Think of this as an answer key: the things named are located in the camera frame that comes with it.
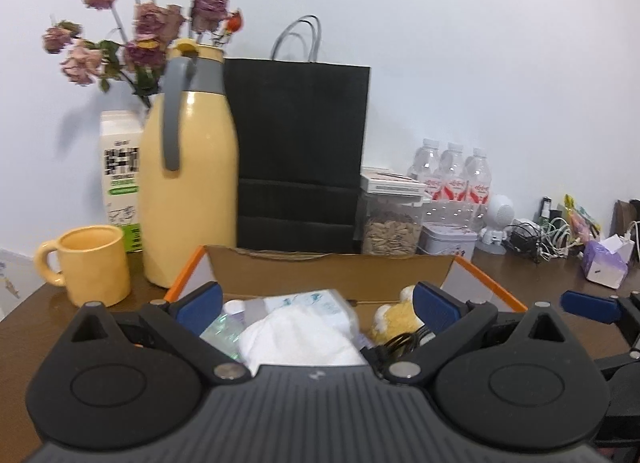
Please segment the yellow stuffed animal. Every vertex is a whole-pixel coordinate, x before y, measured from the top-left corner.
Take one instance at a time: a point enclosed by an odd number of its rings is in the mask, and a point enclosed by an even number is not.
[[[402,333],[413,333],[424,326],[414,313],[414,286],[400,292],[400,302],[393,306],[385,304],[376,311],[370,337],[377,345],[385,344]]]

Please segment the yellow thermos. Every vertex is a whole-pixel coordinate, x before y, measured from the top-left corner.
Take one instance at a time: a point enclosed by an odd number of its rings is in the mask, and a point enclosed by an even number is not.
[[[222,50],[191,39],[169,52],[163,94],[140,143],[145,276],[170,287],[200,245],[236,245],[238,139]]]

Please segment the white towel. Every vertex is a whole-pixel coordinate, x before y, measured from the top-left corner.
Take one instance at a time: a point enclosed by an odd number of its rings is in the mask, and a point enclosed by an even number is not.
[[[366,361],[351,341],[304,306],[276,309],[245,329],[238,340],[252,375],[274,366],[361,366]]]

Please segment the gray handle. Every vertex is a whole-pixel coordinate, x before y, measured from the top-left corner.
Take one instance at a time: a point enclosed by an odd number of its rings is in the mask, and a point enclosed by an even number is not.
[[[195,73],[194,61],[176,57],[166,65],[164,74],[164,107],[162,108],[162,158],[164,168],[180,170],[180,105],[182,93],[189,90]]]

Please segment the yellow mug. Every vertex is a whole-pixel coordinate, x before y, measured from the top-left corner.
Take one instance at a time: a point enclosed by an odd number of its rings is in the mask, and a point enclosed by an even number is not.
[[[51,252],[58,254],[61,273],[49,267]],[[98,224],[69,230],[42,243],[33,264],[45,281],[66,286],[69,300],[78,307],[92,300],[113,306],[131,291],[124,233],[117,226]]]

